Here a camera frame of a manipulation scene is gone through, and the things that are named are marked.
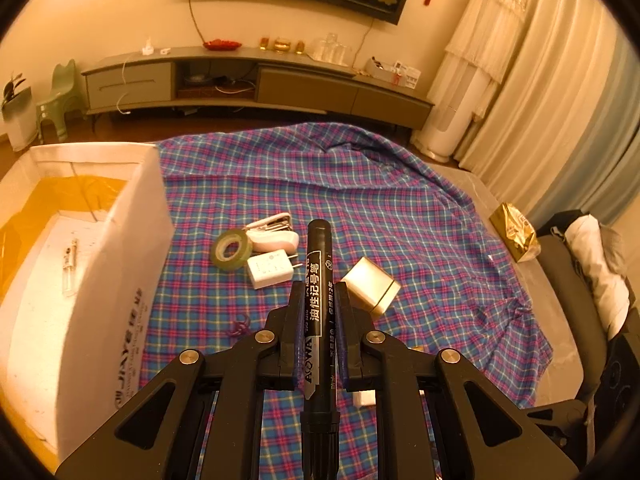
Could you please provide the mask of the black permanent marker pen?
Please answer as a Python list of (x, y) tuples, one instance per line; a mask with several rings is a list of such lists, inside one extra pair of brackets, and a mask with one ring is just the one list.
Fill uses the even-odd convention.
[(302, 424), (303, 474), (334, 479), (338, 469), (335, 388), (335, 307), (332, 231), (329, 222), (308, 224), (303, 322)]

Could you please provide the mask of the gold square tin box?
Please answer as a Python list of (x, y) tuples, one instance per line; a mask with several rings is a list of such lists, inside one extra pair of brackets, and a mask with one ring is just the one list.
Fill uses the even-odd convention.
[(398, 281), (367, 257), (361, 257), (342, 282), (352, 304), (373, 321), (382, 318), (401, 289)]

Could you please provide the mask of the white charger plug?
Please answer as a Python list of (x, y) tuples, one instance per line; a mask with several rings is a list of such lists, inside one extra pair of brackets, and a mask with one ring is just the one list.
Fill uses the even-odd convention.
[(259, 290), (291, 281), (294, 271), (302, 266), (292, 262), (296, 257), (288, 255), (284, 249), (250, 257), (246, 262), (246, 270), (253, 288)]

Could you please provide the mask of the purple action figure toy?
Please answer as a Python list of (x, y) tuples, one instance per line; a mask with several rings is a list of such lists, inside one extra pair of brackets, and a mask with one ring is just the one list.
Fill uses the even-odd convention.
[(234, 320), (231, 327), (227, 330), (227, 336), (231, 339), (239, 339), (250, 333), (250, 317), (243, 314), (240, 318)]

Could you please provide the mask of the small white cube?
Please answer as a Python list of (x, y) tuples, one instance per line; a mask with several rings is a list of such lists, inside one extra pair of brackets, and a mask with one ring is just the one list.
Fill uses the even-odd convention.
[(357, 391), (352, 394), (352, 402), (356, 408), (366, 408), (367, 406), (373, 406), (375, 404), (375, 391), (364, 390)]

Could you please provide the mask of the gold foil snack bag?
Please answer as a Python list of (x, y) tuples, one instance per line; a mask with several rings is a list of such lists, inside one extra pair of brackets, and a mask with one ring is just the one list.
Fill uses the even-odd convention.
[(516, 263), (534, 260), (540, 255), (541, 244), (534, 227), (514, 205), (501, 203), (489, 221)]

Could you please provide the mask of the white stapler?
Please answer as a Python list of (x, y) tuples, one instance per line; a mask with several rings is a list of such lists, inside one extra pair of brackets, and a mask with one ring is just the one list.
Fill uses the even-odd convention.
[(249, 223), (243, 231), (258, 254), (280, 249), (289, 256), (297, 252), (299, 235), (293, 230), (292, 216), (287, 211)]

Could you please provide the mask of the blue plaid cloth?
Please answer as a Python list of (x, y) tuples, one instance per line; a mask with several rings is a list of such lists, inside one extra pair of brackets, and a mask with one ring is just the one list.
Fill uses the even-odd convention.
[(454, 348), (514, 404), (530, 408), (552, 358), (511, 255), (471, 197), (382, 136), (329, 122), (160, 142), (175, 234), (153, 302), (142, 382), (181, 350), (226, 350), (243, 314), (250, 331), (283, 306), (290, 285), (255, 290), (213, 266), (224, 231), (289, 212), (305, 234), (332, 228), (333, 274), (367, 257), (401, 286), (378, 328), (409, 348)]

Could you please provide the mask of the beige window curtain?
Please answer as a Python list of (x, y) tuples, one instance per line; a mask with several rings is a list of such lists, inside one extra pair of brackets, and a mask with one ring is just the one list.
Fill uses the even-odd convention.
[(528, 0), (506, 79), (456, 153), (535, 226), (639, 195), (639, 55), (602, 0)]

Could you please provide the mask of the white waste bin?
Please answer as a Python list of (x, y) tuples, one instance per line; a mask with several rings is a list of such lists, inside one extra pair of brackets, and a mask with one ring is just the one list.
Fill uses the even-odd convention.
[(28, 148), (37, 136), (36, 109), (32, 89), (22, 73), (12, 75), (3, 89), (1, 116), (14, 152)]

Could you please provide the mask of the green plastic child chair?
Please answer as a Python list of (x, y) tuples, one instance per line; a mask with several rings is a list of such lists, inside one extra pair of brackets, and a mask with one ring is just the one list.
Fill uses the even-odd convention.
[(52, 84), (49, 94), (36, 104), (37, 139), (44, 143), (42, 124), (50, 122), (54, 125), (56, 136), (60, 142), (68, 138), (65, 115), (78, 112), (86, 114), (86, 103), (82, 95), (77, 77), (77, 66), (73, 58), (65, 65), (55, 66), (52, 74)]

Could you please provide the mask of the white standing air conditioner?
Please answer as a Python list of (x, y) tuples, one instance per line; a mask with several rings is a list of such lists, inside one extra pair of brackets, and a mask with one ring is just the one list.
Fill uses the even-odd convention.
[(472, 122), (482, 119), (506, 76), (528, 0), (470, 0), (446, 45), (426, 98), (433, 104), (411, 143), (446, 162)]

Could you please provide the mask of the grey tv cabinet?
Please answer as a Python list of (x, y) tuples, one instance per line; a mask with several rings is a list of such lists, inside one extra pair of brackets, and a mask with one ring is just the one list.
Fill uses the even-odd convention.
[(89, 112), (236, 107), (337, 114), (421, 129), (432, 104), (415, 91), (306, 54), (202, 47), (122, 54), (82, 72)]

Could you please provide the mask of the red dish on cabinet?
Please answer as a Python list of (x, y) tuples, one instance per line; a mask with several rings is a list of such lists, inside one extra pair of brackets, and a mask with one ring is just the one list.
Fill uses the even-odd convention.
[(230, 51), (238, 50), (240, 47), (242, 47), (242, 44), (239, 41), (214, 39), (214, 40), (204, 41), (203, 47), (207, 51), (230, 52)]

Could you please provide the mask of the gold ornaments on cabinet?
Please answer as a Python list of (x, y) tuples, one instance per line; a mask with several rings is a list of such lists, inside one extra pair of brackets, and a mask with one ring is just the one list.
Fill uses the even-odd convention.
[(305, 52), (306, 44), (302, 40), (294, 42), (282, 37), (274, 39), (262, 37), (259, 40), (259, 49), (277, 53), (295, 53), (297, 55), (302, 55)]

